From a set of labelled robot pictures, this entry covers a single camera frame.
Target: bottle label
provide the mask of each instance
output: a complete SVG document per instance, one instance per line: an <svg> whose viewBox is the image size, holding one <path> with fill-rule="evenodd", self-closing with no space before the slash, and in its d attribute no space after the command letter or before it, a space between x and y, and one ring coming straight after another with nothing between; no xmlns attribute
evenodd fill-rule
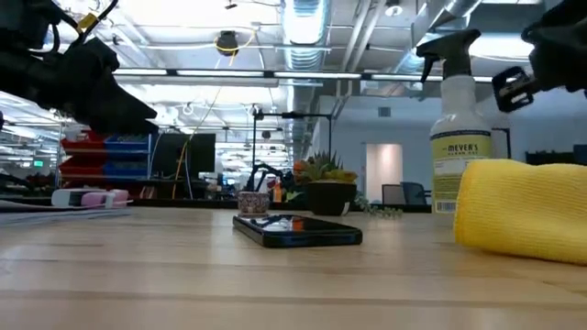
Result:
<svg viewBox="0 0 587 330"><path fill-rule="evenodd" d="M491 132L458 130L435 134L432 141L434 180L432 200L434 213L451 214L457 210L460 178L473 160L492 155Z"/></svg>

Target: white wall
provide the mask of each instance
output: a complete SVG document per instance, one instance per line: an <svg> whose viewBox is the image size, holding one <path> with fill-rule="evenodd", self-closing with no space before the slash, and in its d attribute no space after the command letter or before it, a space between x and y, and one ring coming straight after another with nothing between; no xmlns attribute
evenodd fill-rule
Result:
<svg viewBox="0 0 587 330"><path fill-rule="evenodd" d="M362 98L360 106L348 106L333 128L333 152L342 158L349 171L363 172L364 150L362 144L398 144L403 148L404 181L420 182L426 189L432 185L432 152L429 132L439 116L438 105L421 103L422 111L416 104L405 100L373 99L373 104ZM388 104L392 114L396 109L405 110L401 118L376 118L377 106ZM587 144L587 100L583 93L567 93L555 90L536 95L535 103L505 115L497 110L492 98L478 104L480 111L492 127L511 129L512 158L526 160L526 152L555 150L572 151L574 144ZM365 118L372 116L371 121ZM327 149L327 122L320 124L320 149Z"/></svg>
<svg viewBox="0 0 587 330"><path fill-rule="evenodd" d="M432 185L432 150L429 126L373 128L338 123L333 131L332 148L341 157L345 170L363 172L365 144L396 144L403 150L403 178L420 182L426 189ZM365 182L357 182L364 187Z"/></svg>
<svg viewBox="0 0 587 330"><path fill-rule="evenodd" d="M525 161L526 152L572 152L573 145L587 143L587 99L583 93L539 93L532 105L511 115L500 114L493 99L479 107L489 120L508 122L514 160Z"/></svg>
<svg viewBox="0 0 587 330"><path fill-rule="evenodd" d="M367 144L365 151L365 197L372 202L381 202L382 184L399 184L404 180L402 146Z"/></svg>

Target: yellow cloth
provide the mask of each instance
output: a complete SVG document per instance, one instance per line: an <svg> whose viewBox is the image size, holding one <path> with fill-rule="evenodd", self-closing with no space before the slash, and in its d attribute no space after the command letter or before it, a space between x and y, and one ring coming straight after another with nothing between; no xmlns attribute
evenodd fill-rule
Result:
<svg viewBox="0 0 587 330"><path fill-rule="evenodd" d="M454 232L467 247L587 264L587 167L474 161L460 184Z"/></svg>

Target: desk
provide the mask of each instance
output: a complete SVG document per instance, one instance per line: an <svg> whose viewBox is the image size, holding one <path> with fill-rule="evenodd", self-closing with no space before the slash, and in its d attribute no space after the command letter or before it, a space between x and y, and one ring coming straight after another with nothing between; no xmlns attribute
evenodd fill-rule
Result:
<svg viewBox="0 0 587 330"><path fill-rule="evenodd" d="M451 220L344 218L362 246L264 249L234 211L0 228L2 329L579 329L587 268L454 245Z"/></svg>

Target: stack of papers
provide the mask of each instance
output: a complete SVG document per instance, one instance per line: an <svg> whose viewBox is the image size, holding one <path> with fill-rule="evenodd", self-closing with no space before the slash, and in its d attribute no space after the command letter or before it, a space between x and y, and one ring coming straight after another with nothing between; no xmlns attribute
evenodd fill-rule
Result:
<svg viewBox="0 0 587 330"><path fill-rule="evenodd" d="M130 215L128 208L38 206L0 200L0 226Z"/></svg>

